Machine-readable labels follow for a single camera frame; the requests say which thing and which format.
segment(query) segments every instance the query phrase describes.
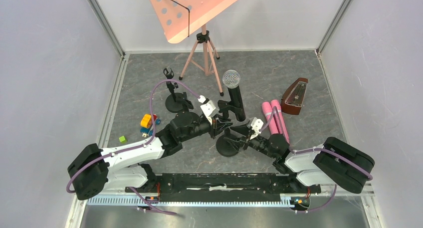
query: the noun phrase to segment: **pink cylinder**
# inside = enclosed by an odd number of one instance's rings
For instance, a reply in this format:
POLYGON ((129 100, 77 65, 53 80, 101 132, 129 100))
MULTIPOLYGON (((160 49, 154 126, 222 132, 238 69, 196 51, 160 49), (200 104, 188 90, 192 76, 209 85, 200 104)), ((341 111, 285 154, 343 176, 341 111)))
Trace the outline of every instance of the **pink cylinder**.
POLYGON ((282 108, 280 107, 279 101, 278 100, 272 100, 270 102, 270 105, 272 106, 271 108, 273 108, 273 107, 277 108, 278 112, 275 114, 276 116, 274 117, 274 120, 276 120, 276 127, 277 127, 279 133, 283 134, 286 141, 289 143, 288 130, 286 129, 285 121, 283 120, 282 108))
MULTIPOLYGON (((272 114, 272 106, 269 102, 263 102, 261 108, 263 109, 263 113, 266 117, 266 120, 268 121, 270 119, 270 115, 272 114)), ((271 134, 279 133, 274 118, 270 121, 269 130, 271 134)))

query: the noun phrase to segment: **microphone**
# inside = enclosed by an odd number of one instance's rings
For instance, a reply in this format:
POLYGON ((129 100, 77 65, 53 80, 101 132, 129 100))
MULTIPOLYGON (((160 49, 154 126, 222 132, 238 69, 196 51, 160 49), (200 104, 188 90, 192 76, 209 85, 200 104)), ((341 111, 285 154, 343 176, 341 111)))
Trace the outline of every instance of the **microphone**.
POLYGON ((236 119, 242 122, 246 119, 246 116, 244 104, 242 103, 241 91, 239 89, 240 80, 241 77, 235 70, 228 70, 223 74, 222 82, 229 92, 230 102, 219 100, 217 105, 219 106, 219 112, 223 114, 225 119, 229 117, 228 111, 232 111, 236 119))

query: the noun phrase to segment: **music stand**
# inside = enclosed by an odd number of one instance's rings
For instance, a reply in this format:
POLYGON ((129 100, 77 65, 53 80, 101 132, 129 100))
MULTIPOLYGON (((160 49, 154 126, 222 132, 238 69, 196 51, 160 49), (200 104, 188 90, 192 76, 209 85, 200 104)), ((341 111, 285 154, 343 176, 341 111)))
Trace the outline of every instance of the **music stand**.
POLYGON ((214 73, 220 95, 223 96, 219 74, 214 61, 215 55, 217 59, 220 57, 213 42, 210 40, 210 33, 207 31, 206 23, 236 1, 237 0, 150 0, 169 43, 181 42, 186 37, 189 37, 193 31, 201 27, 201 33, 197 34, 197 40, 188 56, 179 80, 182 80, 189 63, 192 62, 203 70, 206 76, 214 73), (199 43, 203 44, 204 67, 201 67, 192 60, 192 56, 199 43))

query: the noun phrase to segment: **wall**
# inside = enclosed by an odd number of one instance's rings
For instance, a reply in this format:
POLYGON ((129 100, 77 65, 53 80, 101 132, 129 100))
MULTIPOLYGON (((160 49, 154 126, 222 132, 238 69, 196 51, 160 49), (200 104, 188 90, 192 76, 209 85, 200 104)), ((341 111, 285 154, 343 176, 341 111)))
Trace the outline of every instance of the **wall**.
MULTIPOLYGON (((166 41, 149 0, 98 1, 126 51, 192 49, 195 36, 178 44, 166 41)), ((342 0, 239 0, 212 19, 208 30, 220 50, 315 49, 341 3, 342 0)))
POLYGON ((0 21, 0 227, 60 228, 119 56, 87 0, 0 0, 0 21))
POLYGON ((323 51, 345 132, 375 161, 389 228, 421 227, 423 3, 353 0, 323 51))

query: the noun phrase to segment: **microphone head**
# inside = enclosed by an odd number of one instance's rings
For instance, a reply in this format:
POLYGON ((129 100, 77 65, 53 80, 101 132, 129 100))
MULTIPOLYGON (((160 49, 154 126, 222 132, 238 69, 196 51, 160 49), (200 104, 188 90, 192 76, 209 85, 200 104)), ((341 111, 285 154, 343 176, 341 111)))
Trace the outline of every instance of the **microphone head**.
POLYGON ((222 82, 227 88, 236 88, 238 87, 241 77, 239 73, 235 70, 228 70, 223 74, 222 82))

